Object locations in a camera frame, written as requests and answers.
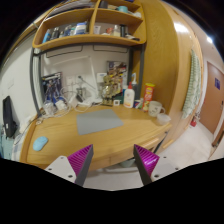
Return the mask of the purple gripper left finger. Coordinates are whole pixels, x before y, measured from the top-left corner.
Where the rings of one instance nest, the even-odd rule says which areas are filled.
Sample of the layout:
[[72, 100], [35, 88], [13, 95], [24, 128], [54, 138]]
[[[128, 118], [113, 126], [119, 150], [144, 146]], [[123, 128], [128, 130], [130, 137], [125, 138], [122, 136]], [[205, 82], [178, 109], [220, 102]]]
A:
[[68, 156], [68, 161], [76, 174], [76, 185], [84, 184], [93, 154], [93, 145], [90, 144]]

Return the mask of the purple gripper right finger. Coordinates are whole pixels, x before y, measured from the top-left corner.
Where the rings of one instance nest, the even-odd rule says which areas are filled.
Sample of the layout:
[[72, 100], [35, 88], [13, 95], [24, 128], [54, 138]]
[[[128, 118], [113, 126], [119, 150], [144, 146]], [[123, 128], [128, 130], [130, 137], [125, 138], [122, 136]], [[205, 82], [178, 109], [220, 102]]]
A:
[[159, 156], [139, 145], [134, 145], [133, 154], [143, 185], [150, 184], [151, 174], [159, 161]]

